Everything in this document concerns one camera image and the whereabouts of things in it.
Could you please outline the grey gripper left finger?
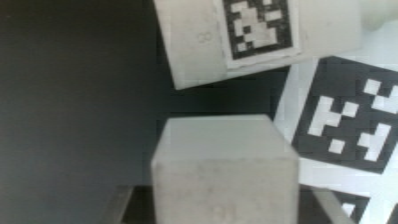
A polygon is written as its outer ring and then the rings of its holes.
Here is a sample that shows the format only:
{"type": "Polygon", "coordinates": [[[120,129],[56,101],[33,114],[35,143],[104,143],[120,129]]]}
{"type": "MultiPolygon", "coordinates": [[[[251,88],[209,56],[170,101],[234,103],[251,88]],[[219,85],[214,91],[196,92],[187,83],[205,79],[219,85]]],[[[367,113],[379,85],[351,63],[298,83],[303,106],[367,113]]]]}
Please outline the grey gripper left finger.
{"type": "Polygon", "coordinates": [[[134,187],[120,186],[106,209],[102,224],[123,224],[123,217],[127,213],[134,187]]]}

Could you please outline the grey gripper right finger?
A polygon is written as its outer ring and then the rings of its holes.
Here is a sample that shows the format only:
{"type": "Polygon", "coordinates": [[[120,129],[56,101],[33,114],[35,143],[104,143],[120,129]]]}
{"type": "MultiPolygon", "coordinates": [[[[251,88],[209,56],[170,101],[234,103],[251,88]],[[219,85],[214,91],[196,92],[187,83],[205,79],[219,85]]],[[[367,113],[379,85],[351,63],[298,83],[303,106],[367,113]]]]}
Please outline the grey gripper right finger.
{"type": "Polygon", "coordinates": [[[340,204],[340,200],[335,196],[333,191],[328,188],[312,188],[321,207],[326,211],[328,217],[331,219],[331,224],[356,224],[351,219],[340,204]]]}

